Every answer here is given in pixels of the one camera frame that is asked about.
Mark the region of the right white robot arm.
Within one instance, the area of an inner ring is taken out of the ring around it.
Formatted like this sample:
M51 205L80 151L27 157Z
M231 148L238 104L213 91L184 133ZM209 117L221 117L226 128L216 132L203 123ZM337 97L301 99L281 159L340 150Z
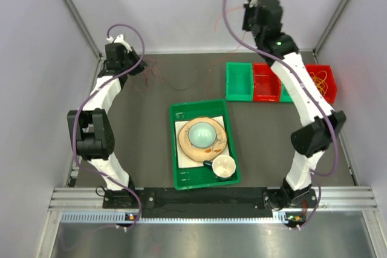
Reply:
M301 128L291 134L295 149L290 171L272 202L278 207L296 207L310 191L311 178L326 150L334 148L339 159L337 135L346 116L335 111L316 88L293 38L282 31L283 8L279 0L247 0L243 30L252 33L260 55L285 86Z

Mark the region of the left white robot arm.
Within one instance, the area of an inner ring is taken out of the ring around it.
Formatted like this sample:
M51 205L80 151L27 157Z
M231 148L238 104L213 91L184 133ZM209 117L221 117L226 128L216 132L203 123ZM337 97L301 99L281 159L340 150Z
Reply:
M86 161L89 172L100 175L105 208L140 208L133 180L115 154L115 136L108 112L129 76L142 73L147 64L124 35L109 36L106 59L96 85L77 110L69 111L67 122L75 162Z

